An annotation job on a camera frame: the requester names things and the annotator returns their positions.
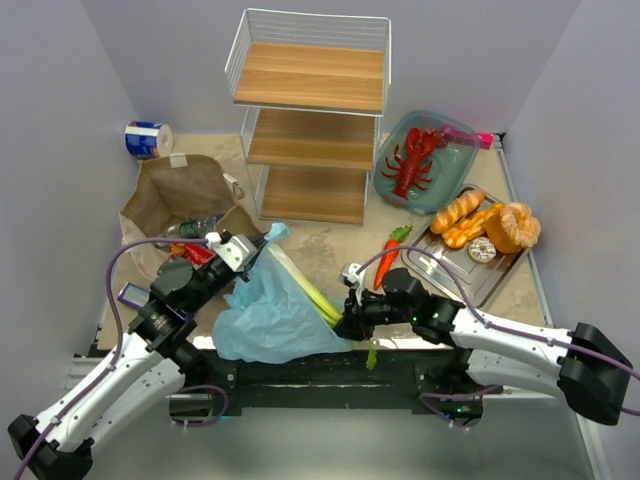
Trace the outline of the red candy bag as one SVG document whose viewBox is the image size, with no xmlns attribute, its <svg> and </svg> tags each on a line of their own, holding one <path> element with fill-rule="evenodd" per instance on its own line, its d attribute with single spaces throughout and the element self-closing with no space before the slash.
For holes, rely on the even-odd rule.
<svg viewBox="0 0 640 480">
<path fill-rule="evenodd" d="M 193 243 L 172 243 L 169 255 L 171 258 L 184 258 L 195 266 L 203 265 L 214 257 L 212 251 Z"/>
</svg>

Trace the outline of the green white celery stalk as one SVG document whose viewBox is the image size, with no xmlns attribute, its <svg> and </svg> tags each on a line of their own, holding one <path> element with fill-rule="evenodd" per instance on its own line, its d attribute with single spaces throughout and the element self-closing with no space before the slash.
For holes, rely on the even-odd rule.
<svg viewBox="0 0 640 480">
<path fill-rule="evenodd" d="M 289 256 L 277 245 L 269 247 L 271 254 L 282 265 L 282 267 L 292 276 L 299 287 L 305 292 L 307 297 L 315 305 L 325 322 L 332 328 L 342 319 L 343 314 L 322 294 L 298 269 Z"/>
</svg>

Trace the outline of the red chili pepper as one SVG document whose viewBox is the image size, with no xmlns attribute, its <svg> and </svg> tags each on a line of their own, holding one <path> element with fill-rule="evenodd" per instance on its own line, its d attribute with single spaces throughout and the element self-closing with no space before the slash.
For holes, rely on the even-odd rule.
<svg viewBox="0 0 640 480">
<path fill-rule="evenodd" d="M 400 246 L 409 237 L 412 230 L 413 227 L 410 225 L 405 225 L 394 229 L 391 232 L 389 239 L 384 244 L 384 250 Z M 373 284 L 375 289 L 379 289 L 381 287 L 384 276 L 391 269 L 391 266 L 393 265 L 398 254 L 399 251 L 394 250 L 389 253 L 385 253 L 380 258 Z"/>
</svg>

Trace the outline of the green label water bottle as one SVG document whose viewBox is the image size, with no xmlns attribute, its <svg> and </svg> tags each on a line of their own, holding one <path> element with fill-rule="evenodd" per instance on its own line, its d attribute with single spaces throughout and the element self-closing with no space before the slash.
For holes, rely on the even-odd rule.
<svg viewBox="0 0 640 480">
<path fill-rule="evenodd" d="M 171 225 L 163 234 L 164 238 L 196 239 L 204 238 L 215 230 L 222 214 L 191 218 Z"/>
</svg>

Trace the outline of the light blue plastic bag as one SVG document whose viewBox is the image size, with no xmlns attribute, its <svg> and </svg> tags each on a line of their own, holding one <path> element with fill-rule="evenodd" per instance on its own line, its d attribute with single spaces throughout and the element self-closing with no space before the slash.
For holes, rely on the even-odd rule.
<svg viewBox="0 0 640 480">
<path fill-rule="evenodd" d="M 274 223 L 267 246 L 257 256 L 247 282 L 235 282 L 212 328 L 220 357 L 267 364 L 284 364 L 314 354 L 344 353 L 352 342 L 340 338 L 300 285 L 295 266 L 276 242 L 289 235 Z"/>
</svg>

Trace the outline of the brown paper grocery bag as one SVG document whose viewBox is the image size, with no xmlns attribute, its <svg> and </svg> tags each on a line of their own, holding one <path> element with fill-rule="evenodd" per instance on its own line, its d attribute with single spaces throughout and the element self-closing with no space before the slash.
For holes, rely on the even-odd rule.
<svg viewBox="0 0 640 480">
<path fill-rule="evenodd" d="M 134 192 L 119 213 L 125 244 L 163 236 L 187 220 L 218 216 L 218 230 L 253 236 L 258 228 L 241 205 L 244 190 L 215 159 L 171 154 L 139 162 Z"/>
</svg>

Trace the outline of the twisted sugar donut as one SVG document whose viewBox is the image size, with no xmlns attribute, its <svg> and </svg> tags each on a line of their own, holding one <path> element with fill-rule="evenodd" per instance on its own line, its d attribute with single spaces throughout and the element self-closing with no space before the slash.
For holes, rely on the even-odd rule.
<svg viewBox="0 0 640 480">
<path fill-rule="evenodd" d="M 505 252 L 531 248 L 537 244 L 541 225 L 531 208 L 522 203 L 511 203 L 500 211 L 500 226 L 504 234 Z"/>
</svg>

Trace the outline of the red toy lobster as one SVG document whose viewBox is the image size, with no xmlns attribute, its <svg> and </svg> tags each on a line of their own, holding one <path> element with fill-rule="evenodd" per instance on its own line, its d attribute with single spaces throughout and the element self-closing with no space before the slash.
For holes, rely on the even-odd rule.
<svg viewBox="0 0 640 480">
<path fill-rule="evenodd" d="M 385 158 L 386 168 L 381 175 L 396 181 L 392 193 L 407 200 L 412 187 L 426 191 L 428 184 L 432 181 L 427 174 L 433 166 L 433 161 L 428 157 L 436 148 L 442 148 L 445 145 L 444 134 L 436 129 L 411 128 L 405 137 L 405 156 L 399 155 L 400 146 L 397 145 L 392 161 L 388 157 Z"/>
</svg>

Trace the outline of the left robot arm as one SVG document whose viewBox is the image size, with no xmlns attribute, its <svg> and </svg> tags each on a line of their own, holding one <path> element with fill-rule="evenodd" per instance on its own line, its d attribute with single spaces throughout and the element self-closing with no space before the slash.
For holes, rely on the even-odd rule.
<svg viewBox="0 0 640 480">
<path fill-rule="evenodd" d="M 9 425 L 18 470 L 39 479 L 84 478 L 127 423 L 181 390 L 189 375 L 207 372 L 206 357 L 187 338 L 194 316 L 251 265 L 239 256 L 214 257 L 200 267 L 165 262 L 148 302 L 100 363 L 52 406 Z"/>
</svg>

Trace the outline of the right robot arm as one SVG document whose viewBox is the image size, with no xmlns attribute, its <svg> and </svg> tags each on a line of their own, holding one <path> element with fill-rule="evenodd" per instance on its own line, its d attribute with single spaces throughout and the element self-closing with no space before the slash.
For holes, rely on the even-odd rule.
<svg viewBox="0 0 640 480">
<path fill-rule="evenodd" d="M 631 362 L 597 327 L 534 327 L 433 295 L 407 269 L 389 271 L 380 294 L 365 289 L 363 266 L 348 264 L 340 281 L 349 289 L 338 336 L 364 341 L 380 325 L 408 324 L 421 339 L 447 345 L 459 360 L 445 373 L 480 388 L 516 387 L 562 397 L 577 414 L 614 426 L 634 372 Z"/>
</svg>

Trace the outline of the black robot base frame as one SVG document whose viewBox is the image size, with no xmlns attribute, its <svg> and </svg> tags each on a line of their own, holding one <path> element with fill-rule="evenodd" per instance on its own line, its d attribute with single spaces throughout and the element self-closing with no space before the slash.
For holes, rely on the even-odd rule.
<svg viewBox="0 0 640 480">
<path fill-rule="evenodd" d="M 456 350 L 380 350 L 373 369 L 368 353 L 316 354 L 284 364 L 225 360 L 215 350 L 199 350 L 209 363 L 203 374 L 189 375 L 171 406 L 175 422 L 190 422 L 185 404 L 198 402 L 203 422 L 239 416 L 249 408 L 409 410 L 440 414 L 464 426 L 481 418 L 482 398 L 501 387 L 457 386 L 445 373 L 459 360 Z"/>
</svg>

